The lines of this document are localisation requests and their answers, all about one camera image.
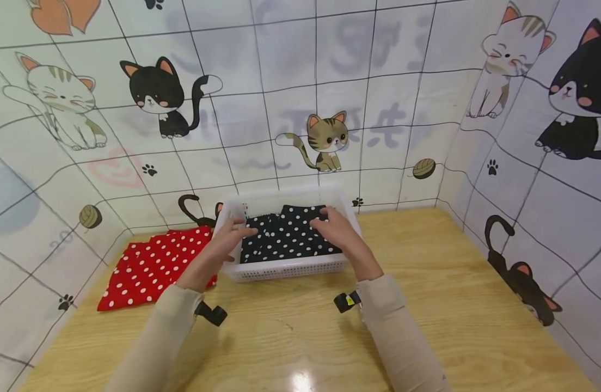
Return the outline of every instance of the beige sleeve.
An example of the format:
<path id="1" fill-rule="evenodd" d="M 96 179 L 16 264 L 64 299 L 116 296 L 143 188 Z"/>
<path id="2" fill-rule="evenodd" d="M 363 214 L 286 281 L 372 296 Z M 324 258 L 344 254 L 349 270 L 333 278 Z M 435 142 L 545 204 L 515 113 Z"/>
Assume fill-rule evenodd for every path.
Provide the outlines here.
<path id="1" fill-rule="evenodd" d="M 357 284 L 362 316 L 395 392 L 450 392 L 433 354 L 394 278 L 384 275 Z"/>
<path id="2" fill-rule="evenodd" d="M 159 392 L 194 323 L 203 294 L 169 285 L 139 339 L 109 380 L 106 392 Z"/>

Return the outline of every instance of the wooden table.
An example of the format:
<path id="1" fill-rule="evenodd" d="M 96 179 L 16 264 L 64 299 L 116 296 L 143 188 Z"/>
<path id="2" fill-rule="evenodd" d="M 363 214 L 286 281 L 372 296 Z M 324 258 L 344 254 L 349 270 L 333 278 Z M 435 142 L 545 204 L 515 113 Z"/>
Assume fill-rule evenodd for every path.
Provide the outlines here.
<path id="1" fill-rule="evenodd" d="M 595 391 L 444 211 L 358 218 L 455 392 Z M 21 391 L 102 391 L 152 310 L 97 313 L 112 270 Z M 167 390 L 390 391 L 358 311 L 340 315 L 332 302 L 354 285 L 352 271 L 243 284 L 221 275 L 207 302 L 229 317 L 219 328 L 195 323 Z"/>

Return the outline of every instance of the basket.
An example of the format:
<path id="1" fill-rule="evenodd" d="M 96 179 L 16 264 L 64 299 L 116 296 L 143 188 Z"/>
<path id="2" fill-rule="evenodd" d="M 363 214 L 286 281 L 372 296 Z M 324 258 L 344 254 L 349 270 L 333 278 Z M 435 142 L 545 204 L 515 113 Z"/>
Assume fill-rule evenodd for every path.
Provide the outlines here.
<path id="1" fill-rule="evenodd" d="M 219 228 L 229 218 L 254 218 L 255 216 L 280 213 L 284 205 L 317 206 L 328 205 L 336 208 L 353 224 L 359 235 L 361 230 L 357 218 L 347 201 L 342 189 L 337 185 L 290 187 L 280 191 L 259 191 L 233 195 L 224 201 L 214 229 L 215 236 Z M 234 263 L 226 262 L 222 273 L 233 281 L 252 281 L 313 275 L 316 273 L 343 271 L 348 260 L 343 253 L 335 255 L 299 257 L 296 259 L 261 261 L 258 263 L 239 264 L 242 244 L 231 252 Z"/>

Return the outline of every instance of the folded clothing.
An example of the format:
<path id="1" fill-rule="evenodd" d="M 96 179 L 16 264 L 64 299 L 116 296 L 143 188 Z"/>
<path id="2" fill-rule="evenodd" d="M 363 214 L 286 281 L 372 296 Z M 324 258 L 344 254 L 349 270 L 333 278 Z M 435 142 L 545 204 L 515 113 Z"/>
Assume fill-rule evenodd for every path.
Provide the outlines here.
<path id="1" fill-rule="evenodd" d="M 98 303 L 98 311 L 156 302 L 211 240 L 211 228 L 170 230 L 148 242 L 128 244 Z M 207 286 L 218 280 L 214 275 Z"/>
<path id="2" fill-rule="evenodd" d="M 327 219 L 320 213 L 323 207 L 284 205 L 280 214 L 248 218 L 246 226 L 257 228 L 258 232 L 242 241 L 240 263 L 342 253 L 340 248 L 309 226 L 312 219 Z"/>

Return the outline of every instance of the red polka dot fabric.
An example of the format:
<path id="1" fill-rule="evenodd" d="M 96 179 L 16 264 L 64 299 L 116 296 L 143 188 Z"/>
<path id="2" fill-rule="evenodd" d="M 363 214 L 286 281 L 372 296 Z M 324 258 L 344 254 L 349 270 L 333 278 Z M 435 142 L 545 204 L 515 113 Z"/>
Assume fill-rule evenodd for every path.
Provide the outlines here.
<path id="1" fill-rule="evenodd" d="M 156 302 L 210 240 L 211 228 L 201 226 L 170 230 L 148 242 L 128 244 L 98 303 L 98 311 Z M 214 275 L 207 286 L 217 280 Z"/>

